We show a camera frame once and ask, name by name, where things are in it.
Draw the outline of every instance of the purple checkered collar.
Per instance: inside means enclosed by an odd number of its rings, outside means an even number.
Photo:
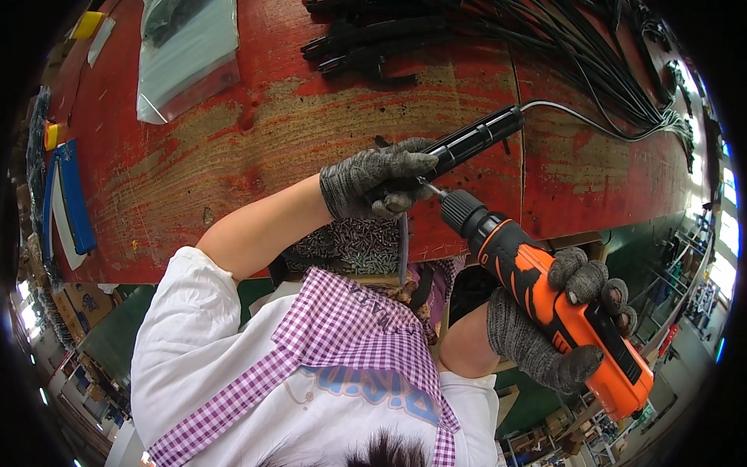
[[[433,400],[440,413],[433,465],[453,466],[459,422],[441,394],[423,327],[404,305],[312,268],[272,340],[275,350],[149,448],[159,467],[184,465],[301,365],[396,371]]]

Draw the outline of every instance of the red wooden workbench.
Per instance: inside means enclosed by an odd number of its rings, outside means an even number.
[[[389,64],[392,72],[418,74],[418,85],[407,89],[372,90],[355,77],[330,83],[299,53],[326,30],[300,0],[238,0],[241,82],[171,123],[140,123],[142,8],[141,1],[107,1],[102,11],[117,25],[96,65],[85,62],[92,39],[79,40],[52,88],[50,116],[69,120],[68,136],[77,138],[99,245],[78,270],[60,258],[67,282],[158,282],[169,257],[194,245],[214,221],[374,146],[377,135],[389,142],[438,137],[506,104],[534,99],[569,104],[598,119],[586,97],[506,47],[413,52]],[[625,35],[622,42],[639,66]],[[670,56],[654,54],[660,66]],[[526,118],[526,129],[509,139],[510,155],[499,144],[438,183],[469,190],[538,239],[671,214],[690,206],[693,194],[696,201],[701,196],[672,134],[624,144],[551,109],[532,108]],[[412,211],[410,232],[411,260],[465,250],[433,202]]]

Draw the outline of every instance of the hair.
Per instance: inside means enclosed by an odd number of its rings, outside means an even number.
[[[270,452],[257,467],[324,467],[323,460],[312,464],[299,463],[296,453],[280,445]],[[368,446],[345,455],[346,467],[425,467],[427,456],[423,441],[381,428],[368,440]]]

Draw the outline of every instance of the gloved hand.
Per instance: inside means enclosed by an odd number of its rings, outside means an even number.
[[[548,271],[550,286],[565,289],[571,303],[589,303],[599,297],[620,334],[627,338],[636,329],[636,311],[626,306],[625,282],[608,277],[607,266],[587,262],[580,248],[560,251]],[[597,371],[604,358],[602,349],[594,345],[576,347],[565,355],[558,352],[505,288],[496,289],[490,297],[487,321],[493,351],[512,360],[537,383],[558,392],[572,393]]]
[[[414,137],[386,148],[366,149],[339,164],[324,167],[319,175],[319,186],[329,213],[336,220],[376,216],[397,219],[412,209],[417,200],[427,200],[432,193],[425,187],[389,194],[373,205],[367,203],[363,195],[385,180],[422,175],[433,169],[438,157],[420,151],[434,142]]]

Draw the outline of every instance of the plastic bag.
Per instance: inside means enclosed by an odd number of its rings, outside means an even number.
[[[137,119],[160,125],[239,81],[235,0],[144,0]]]

